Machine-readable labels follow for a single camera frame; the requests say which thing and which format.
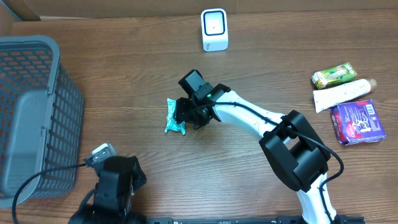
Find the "teal wet wipes pack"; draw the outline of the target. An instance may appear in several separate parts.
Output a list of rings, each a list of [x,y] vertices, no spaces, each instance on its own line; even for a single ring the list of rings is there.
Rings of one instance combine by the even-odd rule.
[[[176,101],[170,98],[167,99],[167,117],[166,117],[166,127],[165,133],[168,131],[180,131],[183,135],[186,134],[185,122],[177,123],[175,118],[176,112]]]

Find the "white tube gold cap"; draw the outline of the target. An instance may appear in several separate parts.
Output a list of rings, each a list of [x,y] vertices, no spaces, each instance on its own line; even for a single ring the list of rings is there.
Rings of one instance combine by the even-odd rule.
[[[360,79],[324,90],[314,90],[313,99],[317,113],[340,103],[366,95],[377,87],[375,79]]]

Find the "green yellow snack pouch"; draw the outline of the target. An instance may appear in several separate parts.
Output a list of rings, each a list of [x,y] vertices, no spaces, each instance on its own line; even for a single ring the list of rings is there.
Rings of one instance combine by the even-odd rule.
[[[311,81],[318,90],[328,86],[350,82],[357,75],[356,70],[347,62],[339,66],[315,72]]]

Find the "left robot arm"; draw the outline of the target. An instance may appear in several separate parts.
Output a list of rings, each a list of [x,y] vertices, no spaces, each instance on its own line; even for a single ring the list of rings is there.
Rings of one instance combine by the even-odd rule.
[[[94,168],[99,179],[69,222],[72,224],[145,223],[145,215],[131,211],[131,197],[134,191],[147,182],[137,157],[89,158],[85,159],[85,162]]]

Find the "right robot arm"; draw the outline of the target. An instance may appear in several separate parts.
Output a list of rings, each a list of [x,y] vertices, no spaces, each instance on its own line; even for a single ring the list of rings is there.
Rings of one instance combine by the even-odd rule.
[[[295,191],[306,223],[336,223],[326,187],[328,165],[334,153],[326,147],[303,114],[284,115],[262,109],[229,87],[209,83],[181,86],[186,98],[177,100],[175,119],[195,128],[211,119],[233,124],[254,136],[274,174]]]

